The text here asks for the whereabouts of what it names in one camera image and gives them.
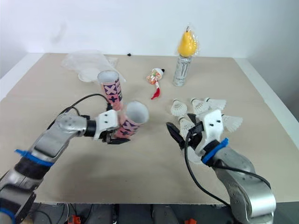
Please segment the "white plastic bag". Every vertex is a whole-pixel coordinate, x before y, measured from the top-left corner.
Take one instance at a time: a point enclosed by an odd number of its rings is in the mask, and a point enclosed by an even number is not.
[[[97,82],[101,71],[117,71],[115,69],[117,60],[116,57],[105,57],[97,50],[82,50],[68,54],[61,65],[66,69],[76,71],[78,78],[83,82]]]

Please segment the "black cable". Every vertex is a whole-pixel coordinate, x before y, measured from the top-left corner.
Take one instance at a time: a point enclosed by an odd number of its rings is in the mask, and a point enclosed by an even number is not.
[[[87,220],[89,219],[89,216],[90,216],[90,214],[91,214],[92,208],[93,208],[93,204],[90,206],[89,212],[88,212],[88,214],[87,214],[87,217],[86,217],[86,220],[85,220],[84,223],[86,223]]]
[[[47,213],[45,213],[44,211],[40,211],[40,210],[30,211],[28,214],[30,214],[30,213],[35,213],[35,212],[43,213],[43,214],[48,218],[50,224],[52,224],[52,220],[51,220],[50,216],[49,216]]]
[[[73,106],[71,109],[74,109],[74,110],[77,112],[77,115],[78,115],[78,116],[81,115],[81,114],[80,114],[80,111],[79,111],[76,107]]]
[[[72,205],[72,203],[70,203],[71,207],[73,208],[75,215],[77,216],[77,210],[74,208],[74,206]]]
[[[194,173],[192,172],[192,169],[190,167],[189,160],[188,160],[188,141],[189,141],[190,136],[191,136],[191,133],[188,132],[188,134],[186,136],[186,140],[185,140],[185,162],[186,162],[187,169],[188,169],[188,171],[189,171],[189,173],[190,173],[193,181],[195,182],[195,184],[197,185],[197,187],[199,187],[199,189],[201,189],[204,193],[206,193],[207,195],[209,195],[212,198],[216,199],[217,201],[225,204],[226,206],[230,207],[230,205],[227,202],[223,201],[221,198],[213,195],[212,193],[210,193],[209,191],[207,191],[206,189],[204,189],[201,186],[201,184],[196,180],[196,177],[194,176]]]
[[[80,103],[81,101],[83,101],[83,100],[85,100],[85,99],[87,99],[87,98],[89,98],[89,97],[93,97],[93,96],[101,96],[101,97],[103,97],[103,98],[106,100],[107,104],[108,104],[108,105],[107,105],[107,110],[112,109],[111,104],[109,103],[109,101],[107,100],[107,98],[106,98],[104,95],[99,94],[99,93],[94,93],[94,94],[87,95],[87,96],[81,98],[80,100],[78,100],[77,102],[75,102],[73,105],[71,105],[71,106],[69,106],[69,107],[66,107],[63,111],[61,111],[61,112],[58,114],[58,116],[59,116],[60,114],[67,113],[67,112],[70,111],[71,109],[76,110],[78,116],[80,116],[80,112],[79,112],[79,110],[75,107],[75,105],[77,105],[77,104]],[[48,126],[47,130],[49,130],[49,129],[52,127],[52,125],[53,125],[54,123],[55,123],[55,120],[52,121],[52,123]]]
[[[237,168],[234,168],[234,167],[228,167],[228,166],[222,166],[222,165],[213,165],[213,167],[218,168],[218,169],[232,170],[232,171],[235,171],[235,172],[240,172],[240,173],[244,173],[244,174],[247,174],[247,175],[250,175],[250,176],[254,176],[255,178],[260,179],[265,184],[267,184],[267,186],[271,189],[270,183],[260,175],[257,175],[257,174],[254,174],[254,173],[251,173],[251,172],[248,172],[248,171],[245,171],[245,170],[237,169]]]
[[[72,107],[74,107],[75,105],[77,105],[77,104],[80,103],[81,101],[83,101],[83,100],[85,100],[85,99],[87,99],[87,98],[93,97],[93,96],[101,96],[101,97],[103,97],[103,98],[106,100],[106,102],[109,104],[109,101],[107,100],[107,98],[106,98],[104,95],[99,94],[99,93],[94,93],[94,94],[90,94],[90,95],[87,95],[87,96],[81,98],[80,100],[78,100],[77,102],[75,102],[74,104],[72,104],[71,106],[69,106],[69,108],[68,108],[65,112],[67,113]]]
[[[56,222],[56,224],[59,224],[60,220],[62,219],[62,216],[64,215],[64,209],[65,209],[65,204],[64,204],[64,207],[62,209],[62,213],[60,215],[60,218],[58,219],[58,221]]]

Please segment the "wooden table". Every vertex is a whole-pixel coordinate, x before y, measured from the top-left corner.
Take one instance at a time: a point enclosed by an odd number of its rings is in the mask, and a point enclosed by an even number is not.
[[[27,150],[56,115],[79,98],[100,91],[93,83],[60,66],[65,54],[45,54],[0,103],[0,174],[20,159],[15,149]],[[234,133],[225,132],[230,146],[247,156],[259,175],[271,183],[278,202],[299,201],[299,151],[264,99],[232,58],[198,57],[183,87],[172,85],[176,58],[116,56],[124,102],[144,103],[150,119],[132,141],[112,146],[90,138],[75,138],[45,176],[37,201],[77,203],[217,203],[193,183],[176,142],[165,123],[178,124],[170,113],[174,98],[228,101],[224,113],[244,118]],[[162,95],[150,100],[154,87],[146,81],[152,68],[165,69]],[[78,105],[83,114],[97,116],[105,109],[101,98]],[[198,181],[228,201],[215,173],[192,165]]]

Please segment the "badminton shuttlecock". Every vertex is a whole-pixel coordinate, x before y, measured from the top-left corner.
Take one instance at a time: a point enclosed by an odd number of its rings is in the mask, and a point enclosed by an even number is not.
[[[193,128],[195,125],[183,116],[179,117],[178,120],[179,120],[179,133],[185,139],[189,129]]]
[[[225,99],[211,99],[211,98],[205,98],[205,101],[209,104],[211,109],[219,109],[223,110],[226,104]]]
[[[187,105],[180,102],[178,99],[174,99],[171,107],[171,113],[177,117],[183,116],[187,113]]]
[[[235,130],[240,127],[240,125],[243,122],[243,118],[240,117],[234,117],[234,116],[227,116],[227,115],[222,115],[222,121],[223,121],[223,126],[229,131],[229,132],[234,132]]]
[[[206,101],[202,101],[196,98],[192,98],[191,103],[195,114],[200,114],[210,108],[209,104]]]

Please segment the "yellow pear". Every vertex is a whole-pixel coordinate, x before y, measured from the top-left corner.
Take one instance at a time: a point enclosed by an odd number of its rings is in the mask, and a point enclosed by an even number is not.
[[[184,32],[181,43],[178,47],[178,52],[183,57],[192,56],[197,49],[197,42],[194,40],[192,32],[187,30]]]

